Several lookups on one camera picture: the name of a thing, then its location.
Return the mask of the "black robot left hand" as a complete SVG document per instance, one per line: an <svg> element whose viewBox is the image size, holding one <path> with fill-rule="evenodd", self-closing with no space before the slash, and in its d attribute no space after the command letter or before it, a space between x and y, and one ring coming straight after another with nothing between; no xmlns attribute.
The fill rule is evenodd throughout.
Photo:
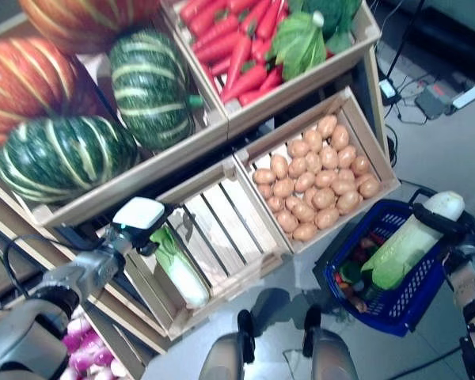
<svg viewBox="0 0 475 380"><path fill-rule="evenodd" d="M150 257L159 247L157 242L150 239L150 236L160 230L167 222L168 217L177 208L172 203L159 203L152 201L148 206L148 214L141 221L140 232L135 239L137 253L144 257Z"/></svg>

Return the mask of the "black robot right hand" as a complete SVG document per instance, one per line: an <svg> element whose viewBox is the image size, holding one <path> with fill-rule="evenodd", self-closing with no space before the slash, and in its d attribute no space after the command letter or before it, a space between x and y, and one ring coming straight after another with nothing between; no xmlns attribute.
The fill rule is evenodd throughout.
<svg viewBox="0 0 475 380"><path fill-rule="evenodd" d="M452 221L434 211L429 211L420 203L414 203L411 209L415 218L425 226L456 240L469 238L475 242L475 217L468 212L463 211L459 220Z"/></svg>

